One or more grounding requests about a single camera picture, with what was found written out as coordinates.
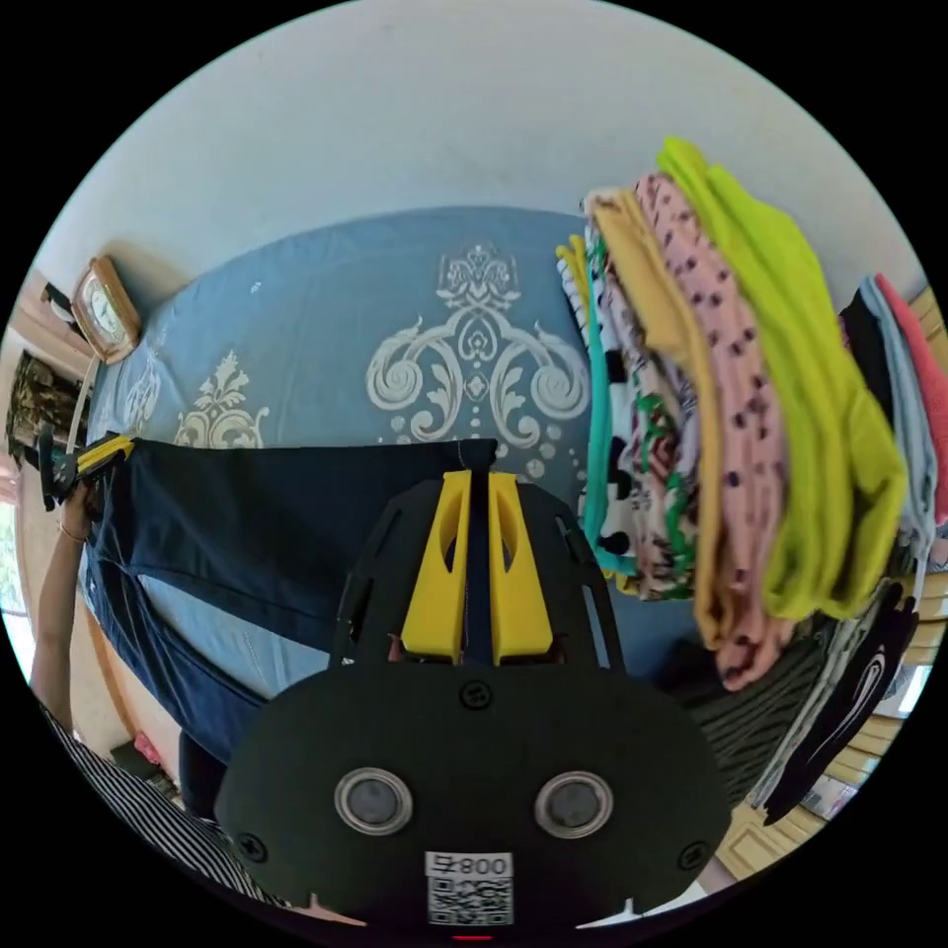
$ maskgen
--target window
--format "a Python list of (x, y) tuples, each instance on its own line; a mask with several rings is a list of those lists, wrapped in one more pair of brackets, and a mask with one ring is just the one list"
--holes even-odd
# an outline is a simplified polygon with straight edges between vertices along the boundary
[(20, 585), (16, 516), (17, 509), (13, 504), (0, 503), (0, 611), (3, 612), (3, 624), (20, 668), (24, 676), (29, 678), (36, 643), (23, 602), (23, 587)]

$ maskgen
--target folded clothes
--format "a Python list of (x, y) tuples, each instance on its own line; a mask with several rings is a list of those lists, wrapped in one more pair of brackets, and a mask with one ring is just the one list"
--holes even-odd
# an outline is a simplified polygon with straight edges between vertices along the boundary
[(771, 615), (857, 614), (889, 556), (906, 472), (878, 403), (842, 344), (819, 260), (785, 213), (755, 200), (693, 145), (671, 138), (659, 167), (731, 263), (753, 307), (783, 409), (785, 515), (764, 582)]
[(783, 514), (786, 487), (783, 415), (770, 383), (756, 318), (728, 262), (707, 239), (694, 211), (666, 175), (633, 189), (704, 334), (721, 413), (722, 468), (701, 485), (723, 498), (727, 557), (720, 582), (735, 594), (736, 622), (717, 652), (726, 687), (738, 690), (777, 661), (793, 633), (790, 619), (767, 615), (761, 587)]
[(882, 274), (876, 274), (876, 285), (882, 290), (899, 323), (911, 354), (915, 375), (918, 377), (918, 387), (921, 389), (921, 399), (925, 406), (937, 460), (935, 522), (941, 525), (948, 521), (948, 374), (935, 361), (921, 324), (909, 305)]
[[(580, 273), (581, 254), (592, 287)], [(582, 507), (588, 536), (599, 564), (617, 574), (625, 592), (642, 599), (691, 598), (698, 430), (690, 383), (645, 347), (638, 315), (594, 223), (587, 225), (582, 251), (574, 238), (557, 256), (584, 342), (590, 331), (598, 333), (608, 386), (610, 428), (601, 433), (607, 438), (605, 500), (597, 504), (600, 485), (589, 477)], [(592, 452), (600, 450), (594, 428)]]
[[(601, 231), (622, 290), (645, 328), (645, 345), (680, 368), (693, 386), (692, 404), (699, 427), (700, 452), (693, 484), (685, 489), (697, 501), (697, 486), (714, 484), (721, 470), (718, 393), (707, 343), (681, 290), (665, 268), (658, 244), (631, 191), (589, 198), (593, 221)], [(719, 583), (721, 496), (710, 490), (697, 503), (694, 615), (709, 648), (718, 648), (733, 626), (732, 593)]]
[(906, 461), (908, 490), (902, 508), (900, 540), (915, 558), (912, 595), (921, 599), (928, 554), (935, 540), (935, 489), (938, 460), (925, 416), (918, 377), (909, 348), (882, 290), (871, 277), (859, 283), (859, 295), (876, 318), (886, 350), (886, 365), (892, 380), (896, 444)]

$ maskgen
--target light blue cloth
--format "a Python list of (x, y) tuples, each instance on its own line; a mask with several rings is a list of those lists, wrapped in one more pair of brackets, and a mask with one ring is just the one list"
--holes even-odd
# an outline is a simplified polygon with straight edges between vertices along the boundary
[(900, 533), (918, 561), (912, 593), (918, 601), (921, 599), (928, 555), (935, 540), (938, 460), (918, 376), (899, 323), (882, 290), (870, 276), (859, 282), (859, 293), (866, 308), (879, 323), (886, 351), (886, 367), (892, 385), (896, 445), (902, 452), (908, 471), (908, 490)]
[[(138, 349), (100, 370), (89, 439), (113, 431), (278, 447), (495, 437), (499, 469), (575, 509), (589, 363), (550, 257), (581, 220), (411, 211), (233, 260), (147, 314)], [(332, 503), (305, 497), (305, 485), (285, 489)], [(326, 666), (325, 653), (163, 584), (145, 587), (182, 638), (261, 695)], [(651, 674), (676, 638), (697, 640), (690, 603), (611, 595), (633, 673)]]

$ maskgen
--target hand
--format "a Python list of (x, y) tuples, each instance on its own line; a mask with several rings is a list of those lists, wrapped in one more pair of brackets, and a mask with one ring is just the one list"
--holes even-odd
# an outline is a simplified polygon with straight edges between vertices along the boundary
[(75, 540), (82, 540), (89, 536), (89, 527), (92, 525), (92, 516), (95, 513), (95, 491), (82, 481), (63, 502), (59, 515), (59, 524), (63, 532), (68, 533)]

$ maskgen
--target striped shirt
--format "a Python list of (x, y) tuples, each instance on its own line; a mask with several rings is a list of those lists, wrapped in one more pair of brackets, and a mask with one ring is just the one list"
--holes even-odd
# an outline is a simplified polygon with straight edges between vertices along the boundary
[(204, 878), (271, 906), (291, 908), (265, 893), (231, 854), (230, 842), (213, 821), (185, 813), (140, 777), (126, 773), (76, 741), (42, 706), (49, 727), (66, 755), (92, 784), (109, 809), (154, 849)]

